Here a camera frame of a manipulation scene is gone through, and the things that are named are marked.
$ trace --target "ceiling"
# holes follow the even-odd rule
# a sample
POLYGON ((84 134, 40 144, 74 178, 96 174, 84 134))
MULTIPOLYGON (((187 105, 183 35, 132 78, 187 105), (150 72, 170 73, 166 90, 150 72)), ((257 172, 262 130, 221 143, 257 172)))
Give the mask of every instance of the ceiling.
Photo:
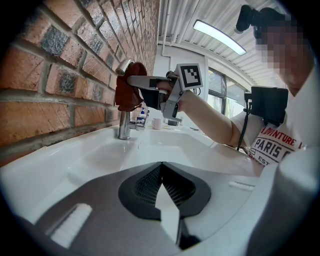
MULTIPOLYGON (((165 4, 162 0, 159 19, 159 41, 162 42, 165 32, 165 4)), ((172 0, 171 12, 166 33, 166 43, 173 46, 201 52, 209 58, 224 60, 232 70, 240 73, 251 85, 281 87, 286 85, 268 68, 262 61, 259 52, 256 52, 256 40, 253 35, 253 27, 237 34, 234 27, 237 23, 242 5, 250 5, 256 10, 270 7, 278 12, 284 10, 273 0, 172 0), (195 21, 199 19, 223 31, 245 50, 244 55, 238 55, 220 41, 202 32, 193 29, 195 21)))

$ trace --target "red-brown rag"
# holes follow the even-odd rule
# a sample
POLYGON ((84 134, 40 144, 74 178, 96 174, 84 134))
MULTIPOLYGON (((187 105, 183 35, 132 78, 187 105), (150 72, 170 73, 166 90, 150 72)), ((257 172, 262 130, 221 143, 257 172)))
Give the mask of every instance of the red-brown rag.
POLYGON ((140 62, 136 62, 127 68, 124 76, 117 77, 115 88, 115 104, 119 106, 119 111, 133 111, 143 102, 143 99, 139 95, 139 89, 127 84, 127 78, 129 76, 146 75, 147 70, 145 66, 140 62))

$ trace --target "white sink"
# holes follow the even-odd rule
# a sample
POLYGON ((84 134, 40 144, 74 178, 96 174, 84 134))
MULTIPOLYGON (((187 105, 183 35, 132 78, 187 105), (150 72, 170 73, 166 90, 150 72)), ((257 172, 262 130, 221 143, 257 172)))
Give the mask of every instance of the white sink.
POLYGON ((41 148, 0 170, 11 210, 31 223, 84 183, 127 168, 158 161, 207 171, 259 176, 263 166, 225 145, 179 126, 175 130, 131 130, 117 138, 113 126, 41 148))

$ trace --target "brick wall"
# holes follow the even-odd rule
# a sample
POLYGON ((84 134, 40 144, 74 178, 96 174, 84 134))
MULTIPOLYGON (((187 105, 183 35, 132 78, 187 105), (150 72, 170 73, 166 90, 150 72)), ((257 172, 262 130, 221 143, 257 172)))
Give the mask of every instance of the brick wall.
POLYGON ((1 165, 119 124, 115 69, 132 58, 152 74, 159 1, 45 0, 34 11, 1 64, 1 165))

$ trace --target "white mug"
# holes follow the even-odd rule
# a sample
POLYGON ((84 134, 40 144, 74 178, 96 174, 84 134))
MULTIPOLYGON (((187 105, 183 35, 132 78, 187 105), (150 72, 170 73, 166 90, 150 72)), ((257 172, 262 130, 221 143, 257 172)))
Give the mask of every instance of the white mug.
POLYGON ((162 119, 161 118, 154 118, 151 122, 152 129, 161 130, 162 129, 162 119))

